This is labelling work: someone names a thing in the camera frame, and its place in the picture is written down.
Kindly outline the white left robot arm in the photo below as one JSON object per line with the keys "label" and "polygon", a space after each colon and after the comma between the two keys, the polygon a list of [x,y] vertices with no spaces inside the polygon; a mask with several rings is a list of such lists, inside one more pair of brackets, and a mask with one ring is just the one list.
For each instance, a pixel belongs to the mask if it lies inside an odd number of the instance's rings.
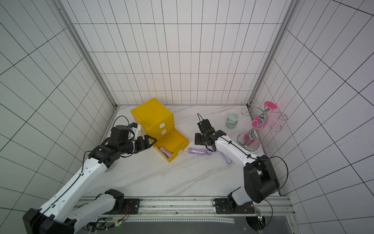
{"label": "white left robot arm", "polygon": [[157,139],[138,136],[141,126],[117,125],[111,135],[93,150],[77,173],[40,208],[29,209],[22,220],[28,234],[74,234],[77,230],[103,215],[129,214],[124,194],[110,189],[96,200],[74,209],[87,189],[106,172],[113,163],[151,148]]}

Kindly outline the yellow plastic drawer cabinet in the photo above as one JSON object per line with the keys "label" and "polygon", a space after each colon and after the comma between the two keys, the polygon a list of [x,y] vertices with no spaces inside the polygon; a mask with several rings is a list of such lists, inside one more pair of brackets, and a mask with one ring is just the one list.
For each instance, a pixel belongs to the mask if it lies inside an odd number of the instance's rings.
{"label": "yellow plastic drawer cabinet", "polygon": [[[136,123],[140,124],[144,135],[157,139],[153,147],[167,160],[172,162],[189,145],[190,141],[175,128],[174,115],[158,99],[152,98],[131,110]],[[168,159],[159,150],[164,147],[172,153]]]}

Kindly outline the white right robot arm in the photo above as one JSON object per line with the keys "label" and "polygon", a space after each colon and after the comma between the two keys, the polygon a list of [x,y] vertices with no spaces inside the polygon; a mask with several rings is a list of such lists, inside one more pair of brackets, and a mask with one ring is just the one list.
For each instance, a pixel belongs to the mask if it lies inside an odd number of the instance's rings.
{"label": "white right robot arm", "polygon": [[249,153],[223,131],[196,133],[194,143],[212,151],[219,151],[242,167],[243,184],[228,196],[236,205],[261,203],[280,189],[271,159],[266,155],[257,156]]}

